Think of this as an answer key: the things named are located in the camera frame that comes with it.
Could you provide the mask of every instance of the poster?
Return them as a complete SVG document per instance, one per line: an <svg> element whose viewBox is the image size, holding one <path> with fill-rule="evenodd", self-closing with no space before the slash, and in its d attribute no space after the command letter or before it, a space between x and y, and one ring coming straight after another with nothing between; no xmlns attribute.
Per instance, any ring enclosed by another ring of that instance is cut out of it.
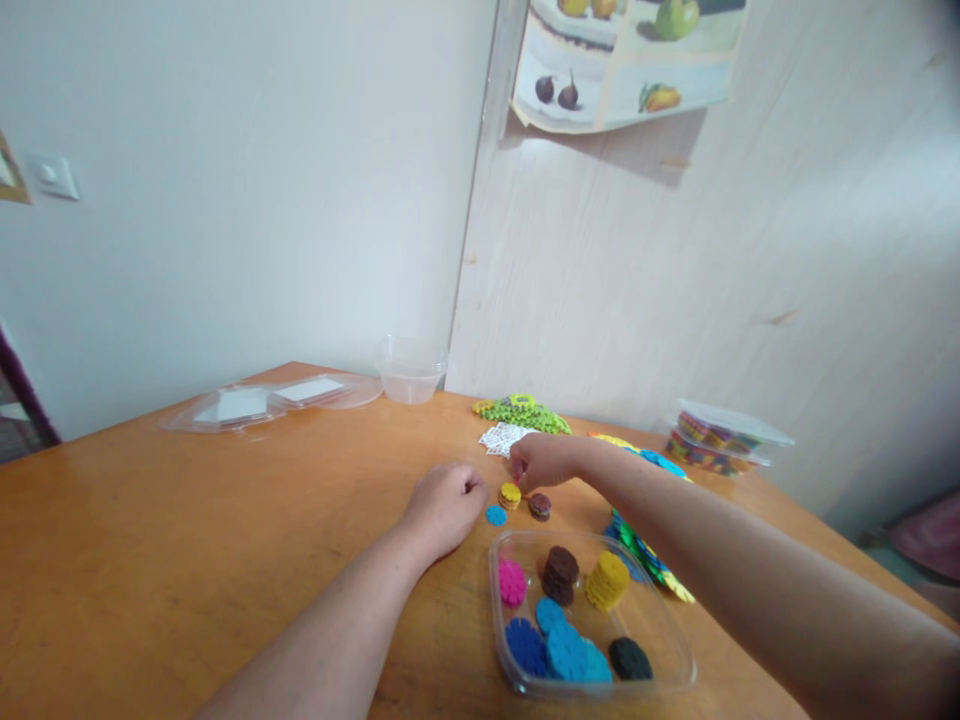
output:
<svg viewBox="0 0 960 720"><path fill-rule="evenodd" d="M554 133L725 102L746 0L530 0L511 105Z"/></svg>

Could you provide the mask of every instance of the fist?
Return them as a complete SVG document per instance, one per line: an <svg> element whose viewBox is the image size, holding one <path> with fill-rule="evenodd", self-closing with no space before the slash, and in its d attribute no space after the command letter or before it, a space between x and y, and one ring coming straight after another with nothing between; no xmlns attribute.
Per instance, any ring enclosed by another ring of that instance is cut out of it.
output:
<svg viewBox="0 0 960 720"><path fill-rule="evenodd" d="M557 437L530 433L510 446L510 471L526 495L538 487L550 487L580 474L584 437Z"/></svg>
<svg viewBox="0 0 960 720"><path fill-rule="evenodd" d="M490 490L472 465L437 465L417 480L400 525L433 562L462 543L487 505Z"/></svg>

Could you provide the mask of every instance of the white card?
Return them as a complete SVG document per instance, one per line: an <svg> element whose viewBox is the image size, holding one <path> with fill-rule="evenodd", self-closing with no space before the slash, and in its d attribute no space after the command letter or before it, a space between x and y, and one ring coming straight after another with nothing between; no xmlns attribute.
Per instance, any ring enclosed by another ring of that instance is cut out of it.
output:
<svg viewBox="0 0 960 720"><path fill-rule="evenodd" d="M224 423L263 415L267 412L267 396L263 388L237 388L220 393L211 405L194 420L201 423Z"/></svg>
<svg viewBox="0 0 960 720"><path fill-rule="evenodd" d="M299 385L291 385L282 390L274 390L274 395L279 395L284 400L289 400L290 402L303 402L310 398L326 395L334 390L340 390L342 387L343 384L338 383L336 380L318 378L300 383Z"/></svg>

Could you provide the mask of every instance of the forearm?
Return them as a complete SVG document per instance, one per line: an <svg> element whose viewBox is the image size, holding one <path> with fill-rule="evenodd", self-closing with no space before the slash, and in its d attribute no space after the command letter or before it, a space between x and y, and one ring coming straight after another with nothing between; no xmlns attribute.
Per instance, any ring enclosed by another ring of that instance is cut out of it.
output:
<svg viewBox="0 0 960 720"><path fill-rule="evenodd" d="M948 666L960 656L955 635L735 505L630 453L592 442L579 457L581 477L809 712L936 716L954 677Z"/></svg>
<svg viewBox="0 0 960 720"><path fill-rule="evenodd" d="M198 720L365 718L400 613L432 557L400 526L356 558Z"/></svg>

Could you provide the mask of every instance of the plastic container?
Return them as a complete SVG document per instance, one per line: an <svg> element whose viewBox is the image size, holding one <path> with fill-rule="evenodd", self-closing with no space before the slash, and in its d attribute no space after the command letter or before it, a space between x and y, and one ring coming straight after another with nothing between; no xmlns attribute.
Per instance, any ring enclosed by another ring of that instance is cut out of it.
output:
<svg viewBox="0 0 960 720"><path fill-rule="evenodd" d="M740 453L730 449L719 450L698 443L686 434L683 425L679 422L670 432L667 452L679 462L725 477L739 477L758 465L772 464L768 459L751 453Z"/></svg>
<svg viewBox="0 0 960 720"><path fill-rule="evenodd" d="M270 397L273 402L296 410L308 407L348 410L373 402L382 392L379 378L325 373L274 385Z"/></svg>
<svg viewBox="0 0 960 720"><path fill-rule="evenodd" d="M387 335L378 358L383 391L394 402L427 402L447 372L447 350L426 340Z"/></svg>
<svg viewBox="0 0 960 720"><path fill-rule="evenodd" d="M516 617L526 618L537 627L535 609L543 597L540 574L550 548L562 545L577 558L580 578L574 586L573 604L564 608L567 621L577 632L603 651L609 662L610 643L630 637L643 648L653 668L650 680L622 681L614 673L612 683L570 683L538 678L527 674L513 659L507 646L505 629ZM644 582L631 582L627 594L611 612L597 610L583 593L583 583L604 550L619 551L640 573ZM500 599L499 565L501 560L519 563L527 576L527 596L518 608ZM558 533L542 530L507 530L490 547L490 587L493 601L493 630L497 655L513 688L522 695L547 699L589 698L616 700L633 697L669 695L696 682L697 666L680 628L650 577L620 543L590 533Z"/></svg>
<svg viewBox="0 0 960 720"><path fill-rule="evenodd" d="M250 425L270 422L286 414L286 410L273 401L271 391L270 385L227 385L174 410L160 421L160 427L182 432L242 432Z"/></svg>
<svg viewBox="0 0 960 720"><path fill-rule="evenodd" d="M701 447L743 456L755 453L763 445L788 447L795 444L789 435L746 413L691 400L681 400L680 408L677 425L687 438Z"/></svg>

